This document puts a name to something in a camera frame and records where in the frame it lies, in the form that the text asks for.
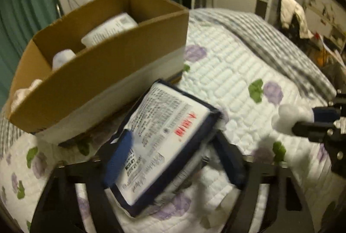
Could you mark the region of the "white sock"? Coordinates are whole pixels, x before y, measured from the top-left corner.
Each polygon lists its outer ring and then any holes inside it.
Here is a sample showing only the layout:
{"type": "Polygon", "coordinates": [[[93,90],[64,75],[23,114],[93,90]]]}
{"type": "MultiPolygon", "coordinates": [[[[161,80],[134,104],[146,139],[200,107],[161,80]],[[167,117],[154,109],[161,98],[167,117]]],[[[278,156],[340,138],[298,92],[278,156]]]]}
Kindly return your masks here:
{"type": "Polygon", "coordinates": [[[293,136],[292,128],[300,121],[314,122],[311,107],[304,104],[282,104],[278,108],[278,113],[272,117],[272,128],[279,133],[293,136]]]}

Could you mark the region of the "white cloth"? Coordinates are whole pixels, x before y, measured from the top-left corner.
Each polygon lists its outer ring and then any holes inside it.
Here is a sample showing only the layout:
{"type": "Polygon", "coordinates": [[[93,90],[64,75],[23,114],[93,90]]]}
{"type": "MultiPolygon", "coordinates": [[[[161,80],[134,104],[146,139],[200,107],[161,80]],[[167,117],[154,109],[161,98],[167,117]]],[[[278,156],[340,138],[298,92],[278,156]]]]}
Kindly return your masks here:
{"type": "Polygon", "coordinates": [[[11,112],[14,112],[18,106],[25,100],[25,98],[33,92],[40,84],[42,83],[41,79],[35,79],[30,87],[25,89],[18,89],[13,96],[13,101],[11,103],[11,112]]]}

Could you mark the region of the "dark-edged wet wipes pack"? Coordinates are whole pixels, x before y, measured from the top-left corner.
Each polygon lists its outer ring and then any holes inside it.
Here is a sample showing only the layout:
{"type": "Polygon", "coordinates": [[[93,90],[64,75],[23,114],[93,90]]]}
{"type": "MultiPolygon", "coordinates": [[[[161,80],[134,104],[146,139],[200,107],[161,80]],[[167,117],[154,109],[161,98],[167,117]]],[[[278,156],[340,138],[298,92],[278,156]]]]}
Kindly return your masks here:
{"type": "Polygon", "coordinates": [[[162,79],[150,86],[111,137],[116,143],[126,130],[132,135],[125,165],[109,187],[128,216],[150,214],[173,199],[199,164],[221,115],[162,79]]]}

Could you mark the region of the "white tissue pack with barcode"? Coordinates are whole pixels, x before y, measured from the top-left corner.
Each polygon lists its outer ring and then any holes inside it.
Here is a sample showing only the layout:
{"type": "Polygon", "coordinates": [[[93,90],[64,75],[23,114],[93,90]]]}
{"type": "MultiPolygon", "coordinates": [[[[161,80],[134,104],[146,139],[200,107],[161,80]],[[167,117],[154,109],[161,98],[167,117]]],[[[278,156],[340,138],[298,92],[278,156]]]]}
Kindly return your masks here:
{"type": "Polygon", "coordinates": [[[95,29],[91,30],[87,35],[82,37],[81,42],[87,48],[93,47],[99,45],[109,38],[137,26],[137,22],[135,22],[130,15],[127,13],[121,13],[108,19],[95,29]]]}

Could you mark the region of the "floral quilted mattress pad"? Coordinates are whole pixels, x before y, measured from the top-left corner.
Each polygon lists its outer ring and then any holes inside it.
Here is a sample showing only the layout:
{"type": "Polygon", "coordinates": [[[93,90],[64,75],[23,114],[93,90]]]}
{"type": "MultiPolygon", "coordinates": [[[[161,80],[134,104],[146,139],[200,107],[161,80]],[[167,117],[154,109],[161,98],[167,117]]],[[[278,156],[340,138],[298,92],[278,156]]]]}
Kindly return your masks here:
{"type": "Polygon", "coordinates": [[[335,89],[272,26],[191,22],[173,85],[139,70],[51,128],[1,117],[1,208],[22,232],[318,232],[345,205],[335,89]]]}

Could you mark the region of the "clothes pile on chair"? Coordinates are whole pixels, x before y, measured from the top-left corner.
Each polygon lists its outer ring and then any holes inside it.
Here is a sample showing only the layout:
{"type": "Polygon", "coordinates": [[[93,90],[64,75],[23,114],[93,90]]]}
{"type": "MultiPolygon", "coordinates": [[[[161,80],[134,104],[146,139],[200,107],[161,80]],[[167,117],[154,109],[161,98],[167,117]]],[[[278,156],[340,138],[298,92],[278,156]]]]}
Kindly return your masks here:
{"type": "Polygon", "coordinates": [[[293,17],[297,18],[299,26],[299,37],[311,39],[312,32],[308,29],[306,14],[303,7],[296,0],[281,0],[280,22],[283,28],[289,29],[293,17]]]}

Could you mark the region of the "open cardboard box on bed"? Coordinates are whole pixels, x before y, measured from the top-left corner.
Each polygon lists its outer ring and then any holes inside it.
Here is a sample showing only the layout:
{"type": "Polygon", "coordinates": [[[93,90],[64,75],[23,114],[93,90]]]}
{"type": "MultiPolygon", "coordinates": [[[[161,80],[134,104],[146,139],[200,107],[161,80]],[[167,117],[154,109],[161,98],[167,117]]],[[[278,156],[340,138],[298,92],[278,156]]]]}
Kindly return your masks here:
{"type": "Polygon", "coordinates": [[[171,0],[94,0],[39,31],[12,81],[6,118],[52,143],[90,130],[158,79],[176,82],[184,67],[189,11],[171,0]],[[138,26],[85,47],[81,39],[127,13],[138,26]],[[11,112],[14,93],[42,83],[11,112]]]}

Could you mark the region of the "large teal curtain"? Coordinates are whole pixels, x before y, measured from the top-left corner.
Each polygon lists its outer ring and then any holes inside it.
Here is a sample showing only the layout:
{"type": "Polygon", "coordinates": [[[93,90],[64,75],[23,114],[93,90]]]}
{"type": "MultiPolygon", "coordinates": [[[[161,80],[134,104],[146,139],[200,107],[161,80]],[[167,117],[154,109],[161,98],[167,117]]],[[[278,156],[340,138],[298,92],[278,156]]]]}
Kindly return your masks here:
{"type": "Polygon", "coordinates": [[[1,0],[1,106],[27,43],[59,17],[59,0],[1,0]]]}

